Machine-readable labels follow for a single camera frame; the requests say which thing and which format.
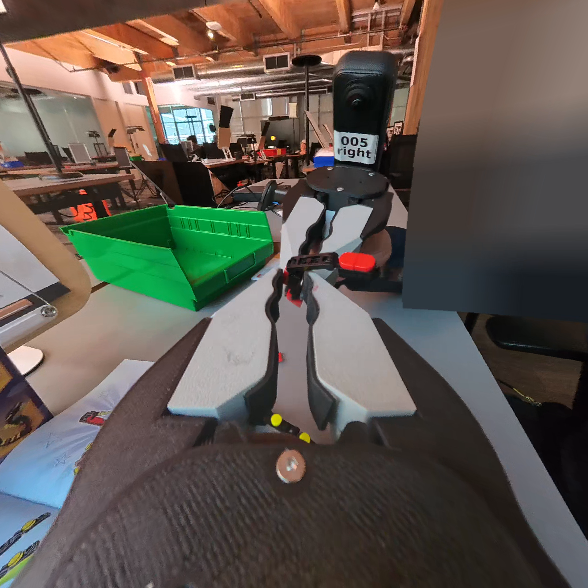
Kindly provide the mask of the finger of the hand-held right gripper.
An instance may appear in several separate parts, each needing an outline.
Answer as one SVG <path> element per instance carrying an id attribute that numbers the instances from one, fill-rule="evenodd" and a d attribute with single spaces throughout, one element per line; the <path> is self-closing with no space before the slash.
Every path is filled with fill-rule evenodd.
<path id="1" fill-rule="evenodd" d="M 281 229 L 280 267 L 286 267 L 291 258 L 304 255 L 312 229 L 319 226 L 325 216 L 325 205 L 309 196 L 301 196 L 288 217 L 283 210 Z"/>
<path id="2" fill-rule="evenodd" d="M 362 245 L 361 234 L 372 209 L 364 205 L 344 206 L 338 211 L 325 210 L 325 222 L 319 232 L 319 253 L 356 253 Z"/>

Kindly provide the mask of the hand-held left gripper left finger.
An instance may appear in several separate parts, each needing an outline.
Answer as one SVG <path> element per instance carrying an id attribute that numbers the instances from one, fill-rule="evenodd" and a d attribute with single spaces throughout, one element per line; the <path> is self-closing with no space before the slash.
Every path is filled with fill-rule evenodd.
<path id="1" fill-rule="evenodd" d="M 168 401 L 170 413 L 265 424 L 277 396 L 281 295 L 282 269 L 270 269 L 212 315 Z"/>

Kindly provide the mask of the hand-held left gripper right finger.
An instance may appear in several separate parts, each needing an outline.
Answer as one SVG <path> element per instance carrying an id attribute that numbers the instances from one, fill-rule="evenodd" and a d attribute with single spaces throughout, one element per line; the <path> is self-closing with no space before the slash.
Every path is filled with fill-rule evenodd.
<path id="1" fill-rule="evenodd" d="M 416 405 L 369 313 L 316 272 L 305 275 L 307 397 L 319 430 L 405 417 Z"/>

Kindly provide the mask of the black red lego claw arm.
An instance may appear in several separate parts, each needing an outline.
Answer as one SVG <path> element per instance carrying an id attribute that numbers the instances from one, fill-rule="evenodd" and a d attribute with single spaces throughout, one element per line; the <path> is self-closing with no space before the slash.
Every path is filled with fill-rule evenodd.
<path id="1" fill-rule="evenodd" d="M 300 306 L 303 299 L 305 274 L 325 270 L 328 278 L 334 278 L 336 289 L 343 285 L 367 285 L 379 276 L 376 260 L 371 254 L 335 252 L 307 254 L 290 258 L 286 265 L 286 298 Z"/>

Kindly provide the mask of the person's right forearm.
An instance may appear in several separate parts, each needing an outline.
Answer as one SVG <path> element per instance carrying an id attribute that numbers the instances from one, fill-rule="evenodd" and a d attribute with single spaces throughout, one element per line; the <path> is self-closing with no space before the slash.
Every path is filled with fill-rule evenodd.
<path id="1" fill-rule="evenodd" d="M 405 265 L 406 229 L 387 226 L 386 232 L 391 244 L 391 253 L 386 261 L 386 269 L 392 275 L 401 272 Z"/>

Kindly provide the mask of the lego instruction booklet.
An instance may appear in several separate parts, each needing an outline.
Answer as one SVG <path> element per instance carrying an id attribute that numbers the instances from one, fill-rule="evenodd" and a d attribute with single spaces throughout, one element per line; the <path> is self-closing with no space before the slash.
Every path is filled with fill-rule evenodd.
<path id="1" fill-rule="evenodd" d="M 100 428 L 152 364 L 124 360 L 92 391 L 31 433 L 2 461 L 1 587 L 10 587 L 30 562 Z"/>

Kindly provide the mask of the lego set box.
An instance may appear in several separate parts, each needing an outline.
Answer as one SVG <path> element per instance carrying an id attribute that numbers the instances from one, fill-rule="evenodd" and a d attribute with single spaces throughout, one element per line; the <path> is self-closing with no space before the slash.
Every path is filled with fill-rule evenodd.
<path id="1" fill-rule="evenodd" d="M 52 418 L 53 414 L 1 349 L 1 462 Z"/>

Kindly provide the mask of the person's right hand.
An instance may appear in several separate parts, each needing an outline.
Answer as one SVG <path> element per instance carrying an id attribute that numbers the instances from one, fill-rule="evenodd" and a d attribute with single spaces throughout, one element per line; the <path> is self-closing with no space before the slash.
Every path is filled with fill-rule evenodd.
<path id="1" fill-rule="evenodd" d="M 387 229 L 388 227 L 364 239 L 359 250 L 361 254 L 374 259 L 376 268 L 385 266 L 392 255 L 392 238 Z"/>

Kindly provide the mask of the black barcode scanner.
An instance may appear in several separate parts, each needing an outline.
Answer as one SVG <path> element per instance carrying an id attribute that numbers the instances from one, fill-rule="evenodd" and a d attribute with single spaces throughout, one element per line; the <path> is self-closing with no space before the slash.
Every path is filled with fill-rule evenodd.
<path id="1" fill-rule="evenodd" d="M 257 211 L 265 212 L 283 203 L 293 184 L 275 179 L 264 180 L 254 185 L 239 187 L 232 193 L 234 203 L 244 203 Z"/>

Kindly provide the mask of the green plastic bin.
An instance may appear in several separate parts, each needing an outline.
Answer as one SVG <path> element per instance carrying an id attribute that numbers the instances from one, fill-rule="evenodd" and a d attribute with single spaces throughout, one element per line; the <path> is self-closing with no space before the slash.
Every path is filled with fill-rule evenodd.
<path id="1" fill-rule="evenodd" d="M 166 205 L 62 228 L 100 281 L 198 311 L 274 253 L 265 212 Z"/>

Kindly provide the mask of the wooden instruction board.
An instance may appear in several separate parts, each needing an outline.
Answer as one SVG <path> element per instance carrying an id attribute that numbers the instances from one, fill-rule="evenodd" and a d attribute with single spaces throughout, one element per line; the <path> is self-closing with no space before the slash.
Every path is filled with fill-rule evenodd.
<path id="1" fill-rule="evenodd" d="M 1 181 L 1 350 L 23 376 L 45 359 L 27 342 L 79 311 L 90 294 L 81 262 Z"/>

